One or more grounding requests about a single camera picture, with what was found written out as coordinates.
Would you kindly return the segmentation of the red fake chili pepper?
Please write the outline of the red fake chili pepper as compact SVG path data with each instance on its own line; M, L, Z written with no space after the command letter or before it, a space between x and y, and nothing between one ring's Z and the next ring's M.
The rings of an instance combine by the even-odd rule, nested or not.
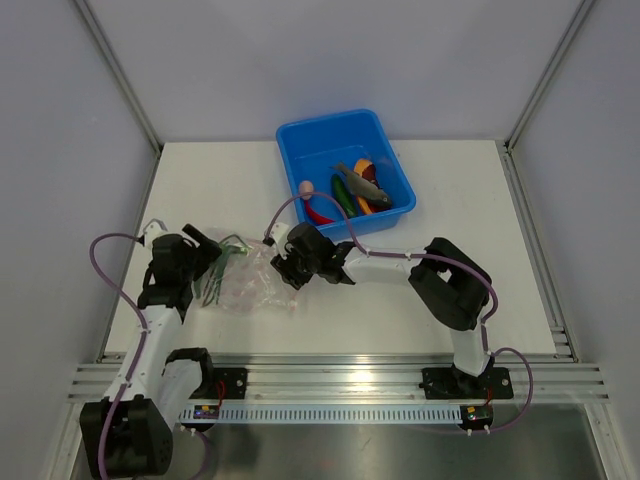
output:
M305 211L309 219L315 224L319 226L332 224L334 222L333 219L328 218L324 215L319 214L311 205L309 200L304 201Z

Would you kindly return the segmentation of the clear zip top bag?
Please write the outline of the clear zip top bag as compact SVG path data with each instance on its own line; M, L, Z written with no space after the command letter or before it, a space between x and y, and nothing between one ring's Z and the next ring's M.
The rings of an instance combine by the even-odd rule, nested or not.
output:
M228 235L239 235L222 228L209 228L205 233L218 244ZM293 311L288 303L296 301L296 291L282 281L270 264L276 250L260 240L239 236L251 247L250 252L246 256L233 256L229 261L217 305L201 307L195 296L194 282L193 292L198 305L236 316L246 316L266 308Z

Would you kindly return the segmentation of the fake egg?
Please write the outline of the fake egg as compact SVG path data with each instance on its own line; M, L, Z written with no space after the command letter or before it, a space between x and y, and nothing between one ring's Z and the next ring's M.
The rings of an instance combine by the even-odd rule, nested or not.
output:
M303 196L309 195L311 192L314 191L314 185L311 181L304 180L299 184L298 190L299 190L299 193L302 194Z

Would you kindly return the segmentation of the fake green cucumber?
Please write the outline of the fake green cucumber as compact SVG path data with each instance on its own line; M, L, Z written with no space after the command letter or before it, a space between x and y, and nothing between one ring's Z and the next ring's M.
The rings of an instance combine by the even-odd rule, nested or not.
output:
M339 203L348 218L358 216L358 209L354 199L346 187L344 181L338 174L331 176L331 191L333 198Z

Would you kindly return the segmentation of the grey fake fish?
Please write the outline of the grey fake fish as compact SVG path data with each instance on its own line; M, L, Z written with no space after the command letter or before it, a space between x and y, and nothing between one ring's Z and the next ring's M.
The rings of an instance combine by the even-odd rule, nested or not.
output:
M332 169L345 176L347 187L353 195L364 198L376 207L391 208L393 206L391 197L382 188L350 170L343 162L332 166Z

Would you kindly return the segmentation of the fake steak slice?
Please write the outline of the fake steak slice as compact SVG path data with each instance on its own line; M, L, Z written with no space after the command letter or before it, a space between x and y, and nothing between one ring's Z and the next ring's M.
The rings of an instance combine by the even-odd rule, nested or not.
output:
M355 163L353 171L360 177L374 184L376 187L379 187L376 178L376 167L370 160L364 158L359 159ZM356 201L363 215L371 215L387 210L387 207L371 204L361 196L357 196Z

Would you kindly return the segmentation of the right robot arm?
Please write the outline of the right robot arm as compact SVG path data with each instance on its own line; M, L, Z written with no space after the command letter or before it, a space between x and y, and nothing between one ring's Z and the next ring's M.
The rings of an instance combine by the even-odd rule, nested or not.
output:
M480 315L496 295L490 276L452 242L436 237L422 252L378 252L354 239L335 244L306 222L294 227L278 222L268 229L263 243L276 248L271 265L296 290L314 276L334 285L411 287L451 334L453 364L444 373L440 395L483 395L493 360Z

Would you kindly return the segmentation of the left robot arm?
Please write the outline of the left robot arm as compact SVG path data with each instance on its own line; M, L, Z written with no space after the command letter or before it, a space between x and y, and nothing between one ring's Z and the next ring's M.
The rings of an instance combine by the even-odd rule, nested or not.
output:
M206 349L172 345L194 299L193 284L221 247L191 224L170 233L159 220L136 241L150 250L151 260L138 299L121 297L137 316L139 332L103 398L85 403L80 413L95 479L165 474L180 412L190 396L206 397L216 385Z

